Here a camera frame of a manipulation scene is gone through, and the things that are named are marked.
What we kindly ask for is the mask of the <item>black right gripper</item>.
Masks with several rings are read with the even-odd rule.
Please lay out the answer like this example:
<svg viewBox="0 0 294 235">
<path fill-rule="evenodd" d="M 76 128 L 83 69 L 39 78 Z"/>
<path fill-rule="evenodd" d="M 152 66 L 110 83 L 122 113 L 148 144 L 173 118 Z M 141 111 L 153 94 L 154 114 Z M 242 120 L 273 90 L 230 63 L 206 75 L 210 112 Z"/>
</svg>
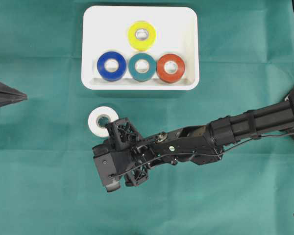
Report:
<svg viewBox="0 0 294 235">
<path fill-rule="evenodd" d="M 135 165 L 120 174 L 125 179 L 127 187 L 136 187 L 148 180 L 150 164 L 160 158 L 151 150 L 151 145 L 162 141 L 162 134 L 158 133 L 144 139 L 128 118 L 121 118 L 105 124 L 109 138 L 106 144 L 116 151 L 129 150 Z"/>
</svg>

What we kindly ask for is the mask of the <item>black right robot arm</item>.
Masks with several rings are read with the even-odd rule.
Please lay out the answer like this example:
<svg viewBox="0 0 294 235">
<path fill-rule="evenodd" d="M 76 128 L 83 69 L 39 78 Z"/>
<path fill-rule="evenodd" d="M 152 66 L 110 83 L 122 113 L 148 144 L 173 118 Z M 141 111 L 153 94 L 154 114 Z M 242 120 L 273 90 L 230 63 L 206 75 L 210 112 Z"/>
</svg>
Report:
<svg viewBox="0 0 294 235">
<path fill-rule="evenodd" d="M 149 170 L 158 165 L 187 161 L 209 164 L 222 158 L 227 145 L 258 140 L 274 131 L 294 135 L 294 100 L 147 138 L 127 118 L 106 128 L 109 138 L 93 151 L 102 184 L 111 192 L 120 187 L 121 178 L 129 187 L 143 183 Z"/>
</svg>

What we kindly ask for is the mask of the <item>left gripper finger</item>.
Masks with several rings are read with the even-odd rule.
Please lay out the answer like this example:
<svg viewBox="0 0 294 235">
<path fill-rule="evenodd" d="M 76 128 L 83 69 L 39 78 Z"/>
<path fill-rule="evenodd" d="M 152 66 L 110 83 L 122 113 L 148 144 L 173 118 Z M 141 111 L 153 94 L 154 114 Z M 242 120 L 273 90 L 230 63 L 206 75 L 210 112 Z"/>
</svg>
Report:
<svg viewBox="0 0 294 235">
<path fill-rule="evenodd" d="M 26 95 L 0 94 L 0 107 L 27 100 Z"/>
<path fill-rule="evenodd" d="M 16 95 L 27 98 L 27 95 L 0 82 L 0 94 Z"/>
</svg>

